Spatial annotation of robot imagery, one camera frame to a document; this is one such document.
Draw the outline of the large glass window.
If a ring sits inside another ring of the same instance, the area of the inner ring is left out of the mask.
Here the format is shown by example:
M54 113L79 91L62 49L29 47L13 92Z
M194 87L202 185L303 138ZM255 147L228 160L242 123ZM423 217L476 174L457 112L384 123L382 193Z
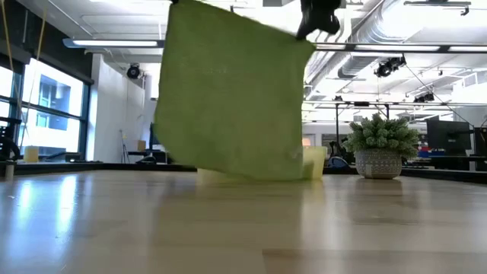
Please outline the large glass window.
M20 153L41 158L84 151L90 87L34 58L0 64L0 127L11 127Z

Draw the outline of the black computer monitor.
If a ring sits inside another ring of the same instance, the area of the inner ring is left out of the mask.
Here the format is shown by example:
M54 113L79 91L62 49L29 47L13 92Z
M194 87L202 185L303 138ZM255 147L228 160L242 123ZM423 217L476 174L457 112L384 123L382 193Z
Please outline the black computer monitor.
M150 134L149 134L149 149L153 150L156 145L160 145L161 143L158 140L158 137L155 134L154 124L150 124Z
M468 123L430 119L426 125L430 148L444 150L472 148Z
M487 157L487 128L474 128L475 154Z

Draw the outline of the long fluorescent light strip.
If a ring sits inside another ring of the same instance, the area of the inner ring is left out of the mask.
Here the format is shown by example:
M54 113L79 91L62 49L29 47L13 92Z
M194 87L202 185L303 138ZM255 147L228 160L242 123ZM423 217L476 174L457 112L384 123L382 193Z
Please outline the long fluorescent light strip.
M163 49L164 40L73 40L65 38L68 48L148 48ZM435 53L487 54L487 44L414 44L414 43L314 43L317 51L357 53Z

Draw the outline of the green artificial potted plant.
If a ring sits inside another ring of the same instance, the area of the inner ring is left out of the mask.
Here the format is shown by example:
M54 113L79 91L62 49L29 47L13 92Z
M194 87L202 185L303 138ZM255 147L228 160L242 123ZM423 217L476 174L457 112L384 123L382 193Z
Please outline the green artificial potted plant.
M418 156L419 132L406 119L382 119L375 113L350 128L342 146L354 155L355 168L366 179L398 177L403 162Z

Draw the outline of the black gantry frame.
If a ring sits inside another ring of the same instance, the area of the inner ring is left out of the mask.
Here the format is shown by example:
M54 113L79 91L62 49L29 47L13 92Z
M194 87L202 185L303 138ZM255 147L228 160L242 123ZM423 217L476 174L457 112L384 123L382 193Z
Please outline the black gantry frame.
M387 119L390 118L390 105L384 102L333 100L332 104L335 106L335 111L336 111L336 145L338 147L340 146L340 137L339 137L339 106L340 105L346 105L347 107L375 107Z

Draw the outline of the black office chair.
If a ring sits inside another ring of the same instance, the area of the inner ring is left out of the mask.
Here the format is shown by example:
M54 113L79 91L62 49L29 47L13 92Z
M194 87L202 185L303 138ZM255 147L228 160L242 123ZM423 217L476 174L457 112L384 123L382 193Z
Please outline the black office chair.
M17 161L21 152L14 141L14 130L21 120L0 116L0 122L7 123L7 126L0 126L0 161Z

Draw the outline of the yellow translucent plastic basket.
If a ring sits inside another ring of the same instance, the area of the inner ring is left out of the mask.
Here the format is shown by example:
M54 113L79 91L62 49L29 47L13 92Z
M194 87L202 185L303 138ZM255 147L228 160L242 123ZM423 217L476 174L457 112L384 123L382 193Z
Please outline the yellow translucent plastic basket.
M303 147L303 171L299 179L286 180L286 182L302 182L311 180L321 180L323 167L326 159L327 148L323 146L304 146ZM197 170L198 181L200 183L270 183L278 180L258 180L249 177L242 177L234 174L224 174L213 170Z

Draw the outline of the silver ventilation duct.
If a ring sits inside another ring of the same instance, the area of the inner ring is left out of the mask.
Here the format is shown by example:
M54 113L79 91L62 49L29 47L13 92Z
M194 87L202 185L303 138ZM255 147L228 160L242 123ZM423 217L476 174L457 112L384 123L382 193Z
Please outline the silver ventilation duct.
M421 8L405 5L413 0L382 0L364 23L353 30L349 43L404 43L424 26L420 18ZM316 85L327 76L350 79L372 64L375 56L354 56L352 53L336 52L329 59L319 59L305 82Z

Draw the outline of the lime green microfiber towel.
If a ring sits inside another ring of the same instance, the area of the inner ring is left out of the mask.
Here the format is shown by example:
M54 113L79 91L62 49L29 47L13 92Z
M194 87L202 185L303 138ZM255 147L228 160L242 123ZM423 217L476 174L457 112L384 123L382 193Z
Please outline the lime green microfiber towel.
M257 180L303 173L307 41L198 0L169 8L154 131L178 163Z

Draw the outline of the yellow bin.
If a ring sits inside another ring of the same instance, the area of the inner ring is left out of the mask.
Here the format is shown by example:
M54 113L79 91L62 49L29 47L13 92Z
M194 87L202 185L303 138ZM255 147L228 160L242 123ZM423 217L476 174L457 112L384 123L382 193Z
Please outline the yellow bin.
M37 163L39 161L39 147L38 146L26 146L24 148L24 162Z

